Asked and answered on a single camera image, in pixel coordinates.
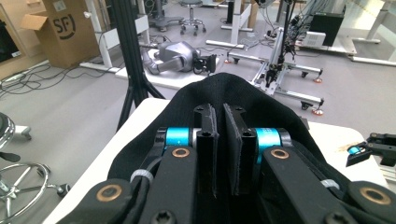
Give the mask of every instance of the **cardboard box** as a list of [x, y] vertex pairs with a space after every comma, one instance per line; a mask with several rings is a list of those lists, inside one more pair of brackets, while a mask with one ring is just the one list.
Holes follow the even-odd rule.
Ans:
[[43, 0], [47, 11], [24, 15], [21, 28], [35, 30], [49, 63], [68, 68], [99, 55], [85, 1]]

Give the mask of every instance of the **screw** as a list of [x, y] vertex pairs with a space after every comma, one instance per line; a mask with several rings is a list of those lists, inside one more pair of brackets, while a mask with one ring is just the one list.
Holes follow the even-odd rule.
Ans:
[[174, 224], [176, 223], [175, 217], [172, 215], [171, 212], [167, 210], [162, 210], [158, 212], [155, 216], [151, 219], [151, 224]]
[[349, 221], [347, 220], [346, 217], [344, 217], [340, 213], [330, 213], [325, 217], [325, 222], [327, 224], [347, 224]]

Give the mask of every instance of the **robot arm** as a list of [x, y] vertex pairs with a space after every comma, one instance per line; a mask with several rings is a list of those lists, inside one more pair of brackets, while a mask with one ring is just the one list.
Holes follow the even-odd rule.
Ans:
[[165, 72], [168, 70], [182, 70], [185, 67], [185, 61], [183, 57], [174, 57], [167, 62], [164, 63], [155, 63], [149, 57], [149, 53], [146, 49], [142, 48], [142, 56], [143, 56], [143, 65], [149, 70], [152, 75], [158, 75], [161, 72]]
[[154, 55], [162, 63], [155, 63], [146, 49], [141, 50], [143, 65], [152, 75], [159, 75], [165, 71], [190, 72], [200, 74], [203, 71], [214, 73], [216, 70], [216, 55], [201, 56], [200, 51], [186, 42], [164, 42], [158, 46]]

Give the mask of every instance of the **tripod stand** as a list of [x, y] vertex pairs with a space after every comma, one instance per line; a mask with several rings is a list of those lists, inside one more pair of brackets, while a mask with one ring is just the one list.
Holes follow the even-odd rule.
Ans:
[[133, 102], [138, 107], [144, 99], [149, 98], [149, 93], [156, 98], [164, 99], [164, 97], [148, 81], [145, 75], [139, 41], [137, 39], [136, 25], [133, 22], [137, 19], [137, 15], [132, 2], [130, 0], [112, 0], [112, 6], [114, 7], [114, 14], [116, 16], [120, 48], [128, 73], [128, 90], [117, 128], [119, 130], [122, 124], [129, 118]]
[[281, 96], [300, 100], [303, 110], [308, 109], [309, 106], [318, 105], [318, 107], [313, 108], [312, 112], [316, 115], [322, 115], [323, 111], [320, 109], [320, 107], [323, 105], [324, 99], [294, 91], [282, 90], [280, 87], [284, 76], [289, 70], [294, 69], [302, 71], [302, 77], [305, 77], [308, 73], [317, 73], [318, 77], [315, 79], [316, 82], [321, 82], [320, 75], [323, 72], [322, 69], [318, 68], [301, 66], [294, 63], [285, 63], [285, 45], [288, 41], [288, 17], [290, 16], [290, 5], [293, 1], [285, 0], [285, 2], [287, 3], [285, 28], [279, 28], [279, 33], [276, 37], [274, 49], [270, 59], [246, 56], [232, 52], [229, 53], [229, 56], [233, 57], [235, 63], [238, 63], [239, 59], [247, 59], [262, 64], [251, 83], [256, 87], [261, 88], [266, 94], [271, 96], [274, 94], [279, 94]]

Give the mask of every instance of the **black box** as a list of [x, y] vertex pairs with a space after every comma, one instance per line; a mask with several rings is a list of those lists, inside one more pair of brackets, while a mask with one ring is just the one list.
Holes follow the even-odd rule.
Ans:
[[309, 31], [325, 33], [323, 46], [331, 47], [340, 30], [344, 14], [317, 12], [311, 21]]

